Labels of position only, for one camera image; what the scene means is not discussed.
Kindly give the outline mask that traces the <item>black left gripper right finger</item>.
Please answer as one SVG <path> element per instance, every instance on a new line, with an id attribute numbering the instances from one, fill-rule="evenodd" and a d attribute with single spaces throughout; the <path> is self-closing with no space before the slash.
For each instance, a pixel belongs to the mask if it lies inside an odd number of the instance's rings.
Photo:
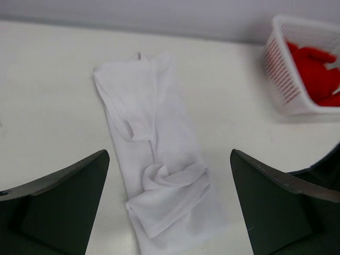
<path id="1" fill-rule="evenodd" d="M 339 191 L 240 150 L 231 152 L 230 161 L 254 254 L 339 254 Z"/>

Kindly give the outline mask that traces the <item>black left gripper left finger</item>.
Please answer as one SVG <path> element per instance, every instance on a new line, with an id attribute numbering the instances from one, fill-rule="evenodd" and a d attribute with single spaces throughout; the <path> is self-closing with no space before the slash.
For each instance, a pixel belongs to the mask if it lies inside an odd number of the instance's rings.
<path id="1" fill-rule="evenodd" d="M 100 150 L 1 191 L 1 254 L 85 254 L 109 161 Z"/>

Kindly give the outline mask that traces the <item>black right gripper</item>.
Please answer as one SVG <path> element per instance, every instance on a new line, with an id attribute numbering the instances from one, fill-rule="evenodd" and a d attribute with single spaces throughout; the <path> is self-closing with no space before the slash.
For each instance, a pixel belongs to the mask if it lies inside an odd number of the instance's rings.
<path id="1" fill-rule="evenodd" d="M 324 158 L 308 168 L 289 172 L 290 175 L 323 188 L 339 191 L 339 143 Z"/>

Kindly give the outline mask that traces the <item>white t shirt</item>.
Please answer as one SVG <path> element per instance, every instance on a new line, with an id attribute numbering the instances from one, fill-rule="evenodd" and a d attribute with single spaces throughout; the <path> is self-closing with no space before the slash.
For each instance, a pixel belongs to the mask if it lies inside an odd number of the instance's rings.
<path id="1" fill-rule="evenodd" d="M 93 79 L 141 253 L 180 254 L 220 232 L 225 214 L 169 55 L 106 63 Z"/>

